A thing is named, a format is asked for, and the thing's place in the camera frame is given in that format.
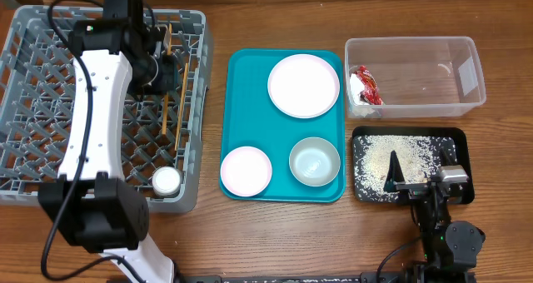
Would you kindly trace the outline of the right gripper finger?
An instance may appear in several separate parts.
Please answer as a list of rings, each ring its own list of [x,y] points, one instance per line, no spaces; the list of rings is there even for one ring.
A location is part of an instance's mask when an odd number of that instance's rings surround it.
[[[441,159],[441,166],[454,166],[456,164],[453,157],[446,151],[445,148],[439,150],[439,156]]]
[[[386,184],[403,182],[403,172],[395,151],[391,152],[389,170],[386,176]]]

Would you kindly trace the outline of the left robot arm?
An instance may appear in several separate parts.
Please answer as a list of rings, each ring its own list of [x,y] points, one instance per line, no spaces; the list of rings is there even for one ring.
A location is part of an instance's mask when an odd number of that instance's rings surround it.
[[[121,157],[126,98],[182,84],[172,32],[143,0],[103,0],[101,8],[100,18],[62,36],[76,79],[71,128],[57,179],[37,199],[52,235],[112,261],[128,280],[180,282],[177,264],[149,235],[147,199],[126,182]]]

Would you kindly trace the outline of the grey metal bowl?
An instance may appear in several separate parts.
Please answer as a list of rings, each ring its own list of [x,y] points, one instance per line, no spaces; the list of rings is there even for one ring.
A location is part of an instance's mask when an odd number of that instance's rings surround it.
[[[341,168],[341,157],[328,140],[307,137],[291,149],[289,168],[303,185],[325,186],[336,178]]]

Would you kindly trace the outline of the wooden chopstick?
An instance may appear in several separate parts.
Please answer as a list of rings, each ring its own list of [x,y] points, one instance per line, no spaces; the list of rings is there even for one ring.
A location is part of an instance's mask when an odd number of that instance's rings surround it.
[[[167,34],[168,34],[168,45],[167,45],[167,55],[170,56],[172,54],[172,25],[169,24],[167,27]],[[165,136],[167,134],[167,111],[168,111],[168,101],[169,101],[169,95],[168,92],[165,94],[163,98],[163,110],[162,110],[162,135]]]
[[[182,89],[181,89],[181,96],[180,96],[180,103],[178,108],[178,119],[177,119],[177,129],[176,129],[176,136],[175,136],[175,143],[174,143],[174,150],[177,153],[178,145],[179,145],[179,138],[181,135],[181,128],[182,128],[182,119],[183,119],[183,108],[185,103],[185,96],[187,93],[187,77],[188,77],[188,71],[189,71],[189,63],[186,62],[184,67],[184,72],[182,76]]]

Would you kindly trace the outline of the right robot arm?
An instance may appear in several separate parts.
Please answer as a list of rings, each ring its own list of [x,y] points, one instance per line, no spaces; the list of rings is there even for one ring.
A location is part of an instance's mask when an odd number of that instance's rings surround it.
[[[391,252],[376,271],[378,282],[474,282],[470,272],[486,239],[484,231],[468,221],[453,221],[448,200],[462,196],[469,177],[460,165],[454,165],[445,151],[440,151],[443,165],[435,176],[423,183],[405,183],[400,162],[391,152],[384,191],[396,193],[403,205],[411,208],[411,219],[420,235]],[[396,275],[383,275],[384,265],[400,251],[417,242],[422,244],[424,261],[415,261]]]

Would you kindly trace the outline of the white rice grains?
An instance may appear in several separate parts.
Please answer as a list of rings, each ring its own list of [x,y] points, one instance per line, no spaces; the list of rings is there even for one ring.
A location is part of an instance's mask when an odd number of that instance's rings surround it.
[[[456,145],[449,137],[357,136],[353,140],[354,183],[360,201],[394,202],[396,193],[384,191],[394,151],[407,184],[423,183],[441,166],[440,150],[456,160]]]

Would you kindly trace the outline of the white napkin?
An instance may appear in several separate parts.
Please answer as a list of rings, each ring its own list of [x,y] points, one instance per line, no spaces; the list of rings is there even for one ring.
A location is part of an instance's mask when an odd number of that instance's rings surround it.
[[[367,108],[367,106],[369,106],[368,102],[365,102],[361,99],[364,91],[365,85],[363,84],[362,80],[355,73],[352,73],[349,81],[349,92],[351,111],[356,117],[367,117],[375,112],[374,109]]]

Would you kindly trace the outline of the red snack wrapper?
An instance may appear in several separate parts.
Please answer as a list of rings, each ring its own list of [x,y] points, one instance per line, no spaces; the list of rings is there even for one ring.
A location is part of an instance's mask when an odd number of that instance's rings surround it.
[[[371,105],[384,105],[379,95],[379,88],[375,78],[371,75],[366,66],[360,65],[355,71],[357,79],[362,83],[362,91],[359,92],[360,99]]]

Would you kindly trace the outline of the white paper cup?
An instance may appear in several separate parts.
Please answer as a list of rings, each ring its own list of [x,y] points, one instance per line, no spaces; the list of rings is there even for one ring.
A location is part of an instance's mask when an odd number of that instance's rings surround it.
[[[152,189],[158,196],[174,197],[179,193],[183,179],[184,175],[178,169],[162,166],[152,175]]]

